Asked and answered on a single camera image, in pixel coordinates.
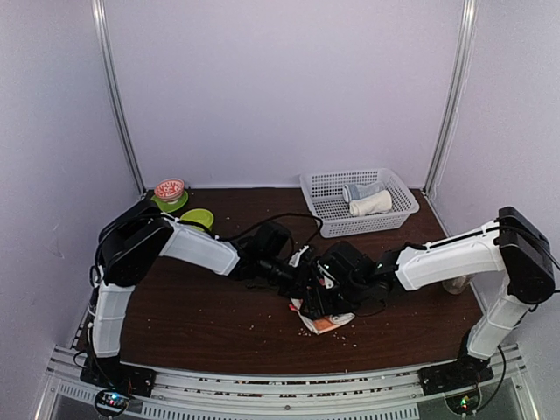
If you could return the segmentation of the orange patterned towel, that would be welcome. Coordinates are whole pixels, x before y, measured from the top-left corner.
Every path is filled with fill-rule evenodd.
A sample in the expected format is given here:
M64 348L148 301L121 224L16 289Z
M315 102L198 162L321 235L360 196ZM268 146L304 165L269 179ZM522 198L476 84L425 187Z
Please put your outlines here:
M300 320L302 321L304 327L316 335L321 335L323 333L329 333L335 329L345 326L355 319L353 313L347 313L342 315L328 315L323 318L316 320L311 320L307 318L302 311L303 301L300 299L292 299L290 301L290 310L295 312Z

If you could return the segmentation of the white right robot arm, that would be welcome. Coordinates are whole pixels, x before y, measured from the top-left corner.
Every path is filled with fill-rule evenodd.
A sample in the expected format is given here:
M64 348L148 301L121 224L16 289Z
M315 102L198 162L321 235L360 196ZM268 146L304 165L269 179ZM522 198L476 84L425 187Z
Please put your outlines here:
M362 302L385 301L393 290L425 286L479 273L500 272L497 300L464 336L449 379L468 385L486 368L501 342L534 307L557 291L548 239L520 212L503 207L496 219L441 241L405 243L377 261L347 241L306 265L302 312L309 318L346 314Z

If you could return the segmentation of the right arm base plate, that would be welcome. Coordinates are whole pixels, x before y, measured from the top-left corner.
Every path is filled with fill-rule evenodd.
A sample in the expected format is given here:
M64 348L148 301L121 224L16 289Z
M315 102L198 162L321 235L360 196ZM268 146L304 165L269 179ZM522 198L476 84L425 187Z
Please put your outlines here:
M473 367L464 367L458 362L424 367L418 371L418 378L425 396L449 393L459 389L475 389L481 382L494 378L490 367L480 371Z

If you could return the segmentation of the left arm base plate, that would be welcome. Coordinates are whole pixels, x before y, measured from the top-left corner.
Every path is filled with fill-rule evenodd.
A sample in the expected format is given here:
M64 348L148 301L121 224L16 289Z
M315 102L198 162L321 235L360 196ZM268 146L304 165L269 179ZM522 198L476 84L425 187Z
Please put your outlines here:
M157 373L144 367L121 365L115 373L102 373L97 367L84 367L80 380L98 388L113 389L126 396L150 397Z

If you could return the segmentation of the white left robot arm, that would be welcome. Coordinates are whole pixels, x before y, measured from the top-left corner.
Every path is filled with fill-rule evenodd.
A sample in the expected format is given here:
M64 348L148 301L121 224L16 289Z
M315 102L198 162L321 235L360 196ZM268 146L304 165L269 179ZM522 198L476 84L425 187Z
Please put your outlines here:
M159 257L170 257L235 279L262 277L290 291L302 276L312 249L304 245L289 260L279 257L291 232L270 218L251 235L221 238L198 222L181 220L143 199L100 233L95 253L91 372L108 389L120 387L123 322L132 292Z

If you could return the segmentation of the white towel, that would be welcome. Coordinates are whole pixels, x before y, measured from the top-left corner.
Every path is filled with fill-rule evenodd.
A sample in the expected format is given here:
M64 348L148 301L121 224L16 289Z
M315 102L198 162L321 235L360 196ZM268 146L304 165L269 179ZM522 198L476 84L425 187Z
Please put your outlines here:
M392 198L387 190L375 195L349 203L349 213L353 217L361 217L368 214L386 213L392 209Z

